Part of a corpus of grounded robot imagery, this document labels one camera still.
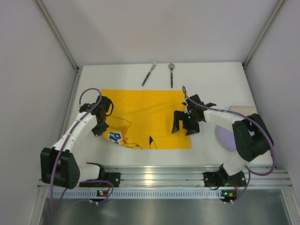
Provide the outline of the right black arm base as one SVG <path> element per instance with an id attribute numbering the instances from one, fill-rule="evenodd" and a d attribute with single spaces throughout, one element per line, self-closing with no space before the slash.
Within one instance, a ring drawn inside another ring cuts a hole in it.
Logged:
<path id="1" fill-rule="evenodd" d="M 209 188 L 217 187 L 245 187 L 246 178 L 244 172 L 239 172 L 233 176 L 221 177 L 218 172 L 204 172 L 204 186 Z"/>

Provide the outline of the yellow printed cloth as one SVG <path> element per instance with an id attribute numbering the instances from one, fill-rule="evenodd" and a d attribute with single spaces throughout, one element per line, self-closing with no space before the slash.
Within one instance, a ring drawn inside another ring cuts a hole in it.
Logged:
<path id="1" fill-rule="evenodd" d="M 173 113 L 183 111 L 180 90 L 112 90 L 102 94 L 114 107 L 107 117 L 103 137 L 122 147 L 142 150 L 190 149 L 190 137 L 180 130 L 172 134 Z"/>

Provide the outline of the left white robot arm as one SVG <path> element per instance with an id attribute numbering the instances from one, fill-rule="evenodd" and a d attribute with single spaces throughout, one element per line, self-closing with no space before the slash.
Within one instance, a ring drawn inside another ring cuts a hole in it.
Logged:
<path id="1" fill-rule="evenodd" d="M 67 130 L 52 147 L 44 148 L 40 154 L 41 180 L 62 188 L 83 187 L 88 180 L 105 179 L 104 166 L 88 162 L 83 158 L 81 142 L 92 133 L 101 136 L 107 129 L 106 118 L 112 114 L 114 105 L 105 96 L 98 96 L 93 104 L 85 103 Z"/>

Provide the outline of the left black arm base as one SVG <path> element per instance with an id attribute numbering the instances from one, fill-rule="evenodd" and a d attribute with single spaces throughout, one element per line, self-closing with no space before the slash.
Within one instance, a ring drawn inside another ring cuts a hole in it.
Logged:
<path id="1" fill-rule="evenodd" d="M 79 183 L 81 188 L 108 188 L 114 186 L 118 188 L 121 181 L 121 173 L 106 172 L 105 175 L 97 180 L 88 180 Z"/>

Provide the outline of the fork with teal handle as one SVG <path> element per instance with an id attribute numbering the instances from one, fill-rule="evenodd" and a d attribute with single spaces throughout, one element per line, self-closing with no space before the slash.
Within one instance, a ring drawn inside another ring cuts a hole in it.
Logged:
<path id="1" fill-rule="evenodd" d="M 149 78 L 150 74 L 151 74 L 151 73 L 152 73 L 152 71 L 153 71 L 153 70 L 156 68 L 156 65 L 157 65 L 157 63 L 156 63 L 156 62 L 153 62 L 153 63 L 152 63 L 152 66 L 151 66 L 151 68 L 150 68 L 149 72 L 147 73 L 146 77 L 144 78 L 144 80 L 143 80 L 143 82 L 142 82 L 142 86 L 144 86 L 144 85 L 145 85 L 145 83 L 147 82 L 147 80 L 148 80 L 148 78 Z"/>

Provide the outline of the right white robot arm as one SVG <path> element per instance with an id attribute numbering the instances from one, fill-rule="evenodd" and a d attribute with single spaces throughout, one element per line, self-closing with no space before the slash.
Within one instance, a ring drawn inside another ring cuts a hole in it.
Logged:
<path id="1" fill-rule="evenodd" d="M 187 136 L 197 134 L 200 132 L 200 122 L 213 123 L 233 134 L 236 152 L 214 172 L 217 186 L 227 183 L 250 162 L 274 147 L 274 142 L 257 113 L 245 116 L 239 112 L 216 109 L 214 103 L 205 104 L 198 95 L 187 97 L 185 106 L 185 111 L 174 111 L 173 134 L 181 128 L 185 129 Z"/>

